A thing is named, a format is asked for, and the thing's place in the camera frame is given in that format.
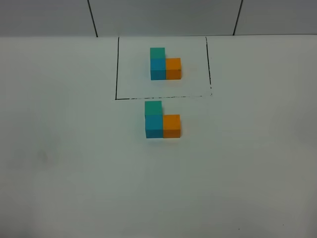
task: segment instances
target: white table surface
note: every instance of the white table surface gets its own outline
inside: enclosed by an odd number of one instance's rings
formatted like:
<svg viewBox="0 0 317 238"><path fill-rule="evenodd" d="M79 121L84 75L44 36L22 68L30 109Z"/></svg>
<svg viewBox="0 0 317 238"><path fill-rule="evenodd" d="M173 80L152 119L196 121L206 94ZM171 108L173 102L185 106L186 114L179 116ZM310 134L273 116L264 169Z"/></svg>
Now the white table surface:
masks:
<svg viewBox="0 0 317 238"><path fill-rule="evenodd" d="M183 135L150 140L117 38L1 38L1 231L316 237L317 37L207 39L213 96L163 98Z"/></svg>

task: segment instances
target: orange cube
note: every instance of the orange cube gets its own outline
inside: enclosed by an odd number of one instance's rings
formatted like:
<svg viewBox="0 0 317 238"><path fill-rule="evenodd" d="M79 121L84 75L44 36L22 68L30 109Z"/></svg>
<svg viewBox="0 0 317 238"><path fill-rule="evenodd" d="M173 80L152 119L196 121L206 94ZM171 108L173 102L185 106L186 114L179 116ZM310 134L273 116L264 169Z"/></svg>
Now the orange cube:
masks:
<svg viewBox="0 0 317 238"><path fill-rule="evenodd" d="M179 138L180 134L180 115L163 115L163 138Z"/></svg>
<svg viewBox="0 0 317 238"><path fill-rule="evenodd" d="M180 58L166 59L166 79L181 79L182 65Z"/></svg>

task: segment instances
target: cube arrangement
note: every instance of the cube arrangement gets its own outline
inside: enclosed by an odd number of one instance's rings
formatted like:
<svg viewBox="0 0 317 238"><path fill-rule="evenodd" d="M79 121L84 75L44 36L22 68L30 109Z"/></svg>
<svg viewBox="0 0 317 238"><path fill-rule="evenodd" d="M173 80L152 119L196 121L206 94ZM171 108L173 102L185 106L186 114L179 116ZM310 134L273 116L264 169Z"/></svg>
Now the cube arrangement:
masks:
<svg viewBox="0 0 317 238"><path fill-rule="evenodd" d="M180 115L163 115L162 101L145 102L145 134L147 138L179 138Z"/></svg>
<svg viewBox="0 0 317 238"><path fill-rule="evenodd" d="M180 58L165 58L165 48L150 48L151 80L182 78Z"/></svg>

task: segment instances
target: block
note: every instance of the block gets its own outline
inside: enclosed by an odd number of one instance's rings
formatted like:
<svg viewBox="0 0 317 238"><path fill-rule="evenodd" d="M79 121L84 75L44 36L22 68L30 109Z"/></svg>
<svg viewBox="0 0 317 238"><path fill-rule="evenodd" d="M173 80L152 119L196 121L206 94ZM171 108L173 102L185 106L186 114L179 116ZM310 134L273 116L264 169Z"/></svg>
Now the block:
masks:
<svg viewBox="0 0 317 238"><path fill-rule="evenodd" d="M163 138L163 115L145 117L145 135L147 138Z"/></svg>
<svg viewBox="0 0 317 238"><path fill-rule="evenodd" d="M165 58L165 48L150 48L150 58L151 59L164 59Z"/></svg>
<svg viewBox="0 0 317 238"><path fill-rule="evenodd" d="M182 65L180 58L166 59L166 79L181 79L182 78Z"/></svg>
<svg viewBox="0 0 317 238"><path fill-rule="evenodd" d="M151 80L166 79L165 59L151 59Z"/></svg>
<svg viewBox="0 0 317 238"><path fill-rule="evenodd" d="M180 115L163 115L163 138L179 138L180 134Z"/></svg>
<svg viewBox="0 0 317 238"><path fill-rule="evenodd" d="M163 115L162 101L146 101L145 116Z"/></svg>

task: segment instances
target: teal cube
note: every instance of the teal cube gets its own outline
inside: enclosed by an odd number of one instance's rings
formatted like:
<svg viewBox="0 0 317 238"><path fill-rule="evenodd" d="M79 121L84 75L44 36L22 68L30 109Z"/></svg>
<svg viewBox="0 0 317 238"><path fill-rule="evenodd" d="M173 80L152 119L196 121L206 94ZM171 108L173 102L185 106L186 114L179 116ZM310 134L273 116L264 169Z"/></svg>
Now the teal cube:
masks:
<svg viewBox="0 0 317 238"><path fill-rule="evenodd" d="M162 101L145 102L145 117L151 115L163 115Z"/></svg>
<svg viewBox="0 0 317 238"><path fill-rule="evenodd" d="M151 59L151 80L166 79L166 59Z"/></svg>
<svg viewBox="0 0 317 238"><path fill-rule="evenodd" d="M150 48L150 59L165 59L165 48Z"/></svg>
<svg viewBox="0 0 317 238"><path fill-rule="evenodd" d="M145 135L147 138L163 138L163 115L145 117Z"/></svg>

